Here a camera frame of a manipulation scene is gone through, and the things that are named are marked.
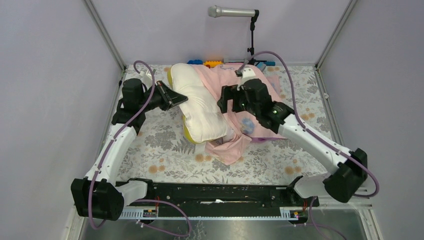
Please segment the white pillow yellow edge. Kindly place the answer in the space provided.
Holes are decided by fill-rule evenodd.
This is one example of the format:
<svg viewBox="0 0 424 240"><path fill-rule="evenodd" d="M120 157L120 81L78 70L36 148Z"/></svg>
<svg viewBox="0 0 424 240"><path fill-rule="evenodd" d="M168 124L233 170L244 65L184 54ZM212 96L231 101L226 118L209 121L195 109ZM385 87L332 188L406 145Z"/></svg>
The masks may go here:
<svg viewBox="0 0 424 240"><path fill-rule="evenodd" d="M168 72L172 90L184 95L187 101L179 108L183 114L185 136L194 144L222 139L229 141L234 136L224 115L217 105L221 89L219 75L204 65L174 64Z"/></svg>

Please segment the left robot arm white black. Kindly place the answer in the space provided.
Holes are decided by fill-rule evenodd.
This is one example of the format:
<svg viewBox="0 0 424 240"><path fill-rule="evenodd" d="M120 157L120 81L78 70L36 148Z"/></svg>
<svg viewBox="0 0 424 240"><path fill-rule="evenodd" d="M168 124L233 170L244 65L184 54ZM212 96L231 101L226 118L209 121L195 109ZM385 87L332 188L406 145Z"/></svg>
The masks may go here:
<svg viewBox="0 0 424 240"><path fill-rule="evenodd" d="M70 186L81 217L116 221L124 207L135 201L144 206L154 202L155 192L148 180L133 178L116 185L119 168L146 120L146 112L156 108L168 111L188 101L162 81L147 87L139 78L125 80L121 93L98 158L84 178L74 179Z"/></svg>

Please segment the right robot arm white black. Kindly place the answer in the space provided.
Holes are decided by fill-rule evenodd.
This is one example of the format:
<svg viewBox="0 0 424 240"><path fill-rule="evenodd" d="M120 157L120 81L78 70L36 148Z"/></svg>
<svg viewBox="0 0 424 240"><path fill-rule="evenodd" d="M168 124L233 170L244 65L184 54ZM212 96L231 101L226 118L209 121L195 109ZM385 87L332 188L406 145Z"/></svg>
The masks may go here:
<svg viewBox="0 0 424 240"><path fill-rule="evenodd" d="M286 193L291 205L299 206L309 197L322 195L347 203L368 178L368 156L364 150L352 151L300 123L291 107L272 100L268 87L260 79L250 79L241 86L223 86L217 102L222 113L229 112L229 101L232 112L255 116L261 126L297 144L327 170L326 174L294 180L292 189Z"/></svg>

